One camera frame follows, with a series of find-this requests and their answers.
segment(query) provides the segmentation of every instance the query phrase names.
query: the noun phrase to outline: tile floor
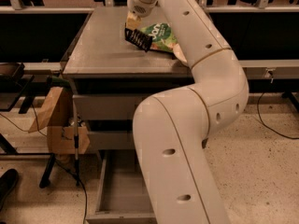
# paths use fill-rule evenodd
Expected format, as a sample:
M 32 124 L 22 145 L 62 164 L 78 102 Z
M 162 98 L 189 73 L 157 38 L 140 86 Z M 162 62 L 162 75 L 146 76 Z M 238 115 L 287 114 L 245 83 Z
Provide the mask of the tile floor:
M 299 141 L 266 129 L 257 115 L 257 99 L 258 94 L 252 94 L 240 119 L 209 138 L 206 157 L 232 224 L 296 224 L 299 220 Z M 299 136 L 299 114 L 289 100 L 282 99 L 280 94 L 267 94 L 261 100 L 260 110 L 270 127 L 289 136 Z M 13 109 L 3 114 L 28 129 L 35 116 L 33 111 L 25 115 L 17 112 L 18 109 Z M 20 132 L 3 118 L 0 118 L 0 130 L 19 152 L 47 150 L 46 138 L 39 133 Z M 7 198 L 0 221 L 82 223 L 84 192 L 58 165 L 53 168 L 50 185 L 40 189 L 45 158 L 0 156 L 0 160 L 0 175 L 9 168 L 20 173 L 20 181 Z M 93 214 L 100 175 L 96 156 L 81 156 L 80 167 L 88 193 L 87 212 Z

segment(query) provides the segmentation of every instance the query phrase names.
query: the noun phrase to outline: open drawer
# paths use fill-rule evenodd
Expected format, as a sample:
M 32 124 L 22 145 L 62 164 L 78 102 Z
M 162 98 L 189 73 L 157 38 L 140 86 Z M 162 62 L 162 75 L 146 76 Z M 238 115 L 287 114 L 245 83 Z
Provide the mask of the open drawer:
M 101 177 L 90 224 L 157 223 L 134 150 L 103 153 Z

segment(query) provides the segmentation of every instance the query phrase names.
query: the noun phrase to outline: drawer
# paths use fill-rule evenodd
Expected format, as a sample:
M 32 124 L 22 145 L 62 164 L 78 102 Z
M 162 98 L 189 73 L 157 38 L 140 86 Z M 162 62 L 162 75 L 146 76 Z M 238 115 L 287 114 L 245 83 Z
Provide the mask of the drawer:
M 103 149 L 135 149 L 132 132 L 88 132 L 88 137 L 90 145 L 87 152 L 89 153 Z
M 157 224 L 134 150 L 106 151 L 90 224 Z
M 194 83 L 189 68 L 181 65 L 171 73 L 161 74 L 110 74 L 107 77 L 89 76 L 71 78 L 75 94 L 96 95 L 104 93 L 157 93 Z
M 74 95 L 82 120 L 133 119 L 135 109 L 147 94 Z

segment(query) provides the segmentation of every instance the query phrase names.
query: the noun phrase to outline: table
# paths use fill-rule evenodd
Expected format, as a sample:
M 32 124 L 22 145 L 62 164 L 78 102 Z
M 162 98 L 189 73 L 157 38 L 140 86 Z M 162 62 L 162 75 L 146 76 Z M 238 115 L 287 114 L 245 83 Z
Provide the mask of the table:
M 132 187 L 136 180 L 143 180 L 140 172 L 131 172 L 132 169 L 127 172 L 124 171 L 127 167 L 121 166 L 121 173 L 118 173 L 107 168 L 107 163 L 110 163 L 109 160 L 112 163 L 113 160 L 129 161 L 134 166 L 132 120 L 136 107 L 143 99 L 158 91 L 193 83 L 189 68 L 172 54 L 157 51 L 146 53 L 125 41 L 126 16 L 127 7 L 96 8 L 63 72 L 64 78 L 70 81 L 77 111 L 88 129 L 90 145 L 87 152 L 97 153 L 102 161 L 96 212 L 88 217 L 89 223 L 102 223 L 103 219 L 109 219 L 109 223 L 119 223 L 120 218 L 124 217 L 131 220 L 130 223 L 156 223 L 146 189 L 129 192 L 126 189 L 123 194 L 112 195 L 113 200 L 103 197 L 107 193 L 120 192 L 114 185 L 108 185 L 113 190 L 105 188 L 107 169 L 110 174 L 117 175 L 113 178 L 120 178 L 121 175 L 132 182 L 125 187 Z M 143 25 L 156 22 L 167 22 L 159 8 L 143 20 Z M 124 152 L 131 158 L 121 154 L 122 159 L 114 156 L 108 159 L 111 151 L 114 154 Z M 128 206 L 136 207 L 136 210 L 128 211 Z
M 127 7 L 96 8 L 63 73 L 89 130 L 91 152 L 134 148 L 130 125 L 136 106 L 157 91 L 193 83 L 189 68 L 172 54 L 146 53 L 125 41 L 126 16 Z M 156 22 L 167 22 L 159 8 L 143 25 Z

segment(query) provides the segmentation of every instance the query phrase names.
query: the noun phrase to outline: green bag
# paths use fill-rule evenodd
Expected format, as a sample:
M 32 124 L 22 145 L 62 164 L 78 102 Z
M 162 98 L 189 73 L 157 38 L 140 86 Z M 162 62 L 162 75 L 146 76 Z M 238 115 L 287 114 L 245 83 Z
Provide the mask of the green bag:
M 149 27 L 143 27 L 140 31 L 152 36 L 150 49 L 166 52 L 173 52 L 173 47 L 177 44 L 177 39 L 167 23 L 157 23 Z

